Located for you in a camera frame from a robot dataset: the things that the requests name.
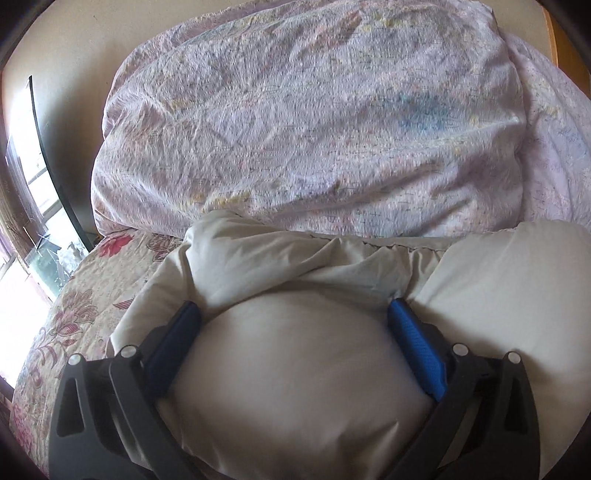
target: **glass pane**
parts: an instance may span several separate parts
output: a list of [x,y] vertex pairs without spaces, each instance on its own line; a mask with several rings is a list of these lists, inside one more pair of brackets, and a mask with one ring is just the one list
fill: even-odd
[[49,172],[45,172],[35,179],[29,185],[29,189],[41,213],[45,213],[51,205],[58,201],[56,188],[53,186]]
[[51,217],[45,225],[49,230],[49,240],[50,242],[56,244],[58,247],[68,248],[70,244],[74,244],[76,247],[79,247],[85,253],[85,256],[88,254],[86,248],[82,244],[82,240],[76,233],[70,218],[66,211],[62,208],[59,212],[57,212],[53,217]]
[[39,137],[37,137],[35,118],[33,116],[31,91],[28,86],[15,101],[11,112],[10,134],[14,140],[17,154],[21,159],[22,171],[27,182],[29,182],[45,168],[45,162],[41,155]]

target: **red flower pattern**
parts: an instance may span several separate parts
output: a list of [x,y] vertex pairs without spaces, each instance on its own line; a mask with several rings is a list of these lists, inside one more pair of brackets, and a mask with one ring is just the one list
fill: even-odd
[[18,404],[12,405],[12,431],[21,447],[29,454],[33,448],[33,434],[27,423],[27,412]]
[[[56,347],[61,347],[63,359],[67,356],[66,349],[75,345],[82,337],[73,335],[83,333],[82,326],[94,323],[98,315],[98,309],[92,304],[92,289],[78,291],[66,291],[61,298],[49,330],[42,328],[39,331],[38,341],[35,342],[32,353],[38,355],[38,361],[44,366],[48,359],[51,360],[51,368],[55,367],[59,360]],[[37,366],[29,368],[29,378],[35,388],[40,388],[43,379]]]
[[120,301],[119,303],[114,303],[113,307],[115,307],[116,309],[119,309],[119,310],[127,310],[131,306],[131,302],[133,302],[133,301],[134,301],[134,299]]
[[183,241],[179,238],[170,235],[161,235],[155,233],[154,236],[148,241],[146,247],[148,250],[155,252],[154,261],[161,262],[166,256],[173,250],[175,250]]
[[99,257],[112,257],[118,254],[121,249],[133,240],[131,235],[114,236],[105,241],[100,246]]

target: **blue stain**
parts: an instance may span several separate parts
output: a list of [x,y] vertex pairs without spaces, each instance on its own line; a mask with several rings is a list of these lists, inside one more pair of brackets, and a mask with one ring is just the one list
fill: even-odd
[[433,132],[458,124],[458,109],[452,108],[449,101],[439,95],[398,92],[379,98],[379,102],[398,121],[401,130]]

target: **wall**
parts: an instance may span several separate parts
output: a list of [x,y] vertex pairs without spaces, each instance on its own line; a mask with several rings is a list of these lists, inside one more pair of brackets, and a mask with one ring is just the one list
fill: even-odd
[[[95,230],[90,175],[117,68],[139,43],[203,12],[240,0],[56,0],[33,23],[4,70],[4,111],[33,75],[47,160],[84,230]],[[535,0],[488,0],[499,24],[550,55]]]

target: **curtain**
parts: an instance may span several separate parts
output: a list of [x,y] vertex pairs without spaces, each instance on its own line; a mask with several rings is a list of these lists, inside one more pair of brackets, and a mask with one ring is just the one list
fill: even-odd
[[8,140],[6,148],[6,163],[8,166],[8,174],[12,180],[12,185],[18,194],[18,203],[24,210],[27,220],[26,223],[21,226],[26,231],[27,236],[33,240],[33,243],[37,244],[41,237],[47,232],[47,228],[43,221],[43,215],[33,199],[31,190],[29,190],[27,179],[22,171],[21,159],[17,154],[17,149],[14,146],[12,138]]

